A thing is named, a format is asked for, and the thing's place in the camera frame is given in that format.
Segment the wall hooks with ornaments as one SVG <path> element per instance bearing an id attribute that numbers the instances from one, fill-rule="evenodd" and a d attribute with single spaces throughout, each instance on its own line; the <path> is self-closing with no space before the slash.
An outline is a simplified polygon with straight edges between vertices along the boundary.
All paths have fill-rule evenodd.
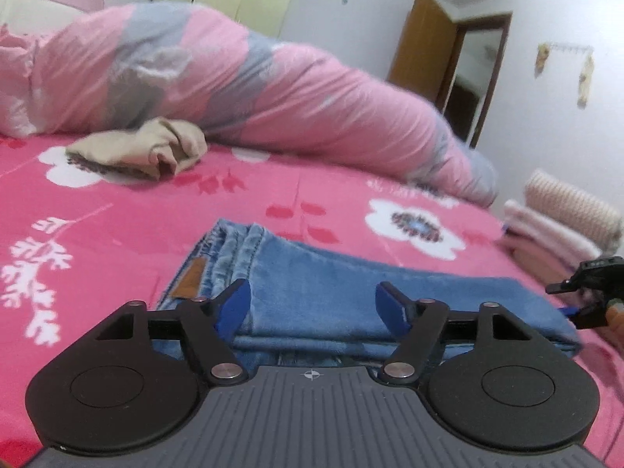
<path id="1" fill-rule="evenodd" d="M 594 47 L 588 44 L 546 41 L 536 47 L 533 76 L 538 78 L 546 73 L 552 83 L 563 82 L 568 98 L 575 89 L 578 109 L 588 106 L 595 68 Z"/>

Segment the pink floral bed blanket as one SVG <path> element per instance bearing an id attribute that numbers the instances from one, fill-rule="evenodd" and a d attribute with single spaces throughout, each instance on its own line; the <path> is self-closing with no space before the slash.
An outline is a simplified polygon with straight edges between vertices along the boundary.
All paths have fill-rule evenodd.
<path id="1" fill-rule="evenodd" d="M 299 158 L 212 147 L 169 181 L 74 163 L 60 137 L 1 143 L 1 459 L 39 450 L 24 408 L 32 376 L 130 299 L 155 305 L 221 219 L 401 267 L 534 280 L 488 211 Z"/>

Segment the pink grey rolled duvet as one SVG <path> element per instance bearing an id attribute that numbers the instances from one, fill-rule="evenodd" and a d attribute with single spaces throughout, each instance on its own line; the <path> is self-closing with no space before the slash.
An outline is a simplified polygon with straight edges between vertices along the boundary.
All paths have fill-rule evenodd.
<path id="1" fill-rule="evenodd" d="M 493 165 L 426 98 L 208 6 L 112 6 L 46 35 L 1 32 L 9 137 L 191 122 L 218 142 L 316 156 L 488 207 Z"/>

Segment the beige crumpled garment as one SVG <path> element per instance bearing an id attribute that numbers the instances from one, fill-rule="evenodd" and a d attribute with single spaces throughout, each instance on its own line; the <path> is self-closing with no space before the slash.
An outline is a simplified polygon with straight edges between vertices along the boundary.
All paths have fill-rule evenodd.
<path id="1" fill-rule="evenodd" d="M 158 117 L 135 130 L 109 130 L 83 137 L 67 147 L 71 158 L 161 180 L 193 168 L 206 155 L 203 131 L 185 121 Z"/>

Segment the brown wooden door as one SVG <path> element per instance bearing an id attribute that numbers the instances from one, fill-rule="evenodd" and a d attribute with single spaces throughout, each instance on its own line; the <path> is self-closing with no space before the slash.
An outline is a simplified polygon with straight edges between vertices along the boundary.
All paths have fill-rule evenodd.
<path id="1" fill-rule="evenodd" d="M 435 103 L 452 57 L 457 27 L 436 0 L 415 0 L 388 81 Z"/>

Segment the white pink folded garment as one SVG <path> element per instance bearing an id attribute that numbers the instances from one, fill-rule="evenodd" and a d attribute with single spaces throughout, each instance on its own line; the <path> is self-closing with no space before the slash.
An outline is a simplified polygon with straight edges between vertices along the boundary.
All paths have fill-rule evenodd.
<path id="1" fill-rule="evenodd" d="M 503 215 L 505 227 L 532 239 L 572 269 L 604 256 L 603 250 L 582 234 L 514 200 L 505 202 Z"/>

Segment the light blue denim jeans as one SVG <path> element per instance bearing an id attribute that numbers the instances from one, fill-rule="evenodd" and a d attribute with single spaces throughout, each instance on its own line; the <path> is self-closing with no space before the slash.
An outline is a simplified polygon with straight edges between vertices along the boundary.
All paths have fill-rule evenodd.
<path id="1" fill-rule="evenodd" d="M 388 281 L 411 299 L 436 299 L 475 312 L 493 301 L 568 356 L 582 349 L 572 324 L 544 297 L 510 278 L 471 278 L 394 267 L 289 241 L 257 225 L 221 219 L 195 245 L 163 292 L 159 307 L 182 300 L 194 259 L 205 264 L 198 297 L 214 298 L 238 279 L 251 285 L 251 307 L 232 341 L 248 372 L 261 365 L 377 367 L 395 338 L 376 313 L 376 285 Z"/>

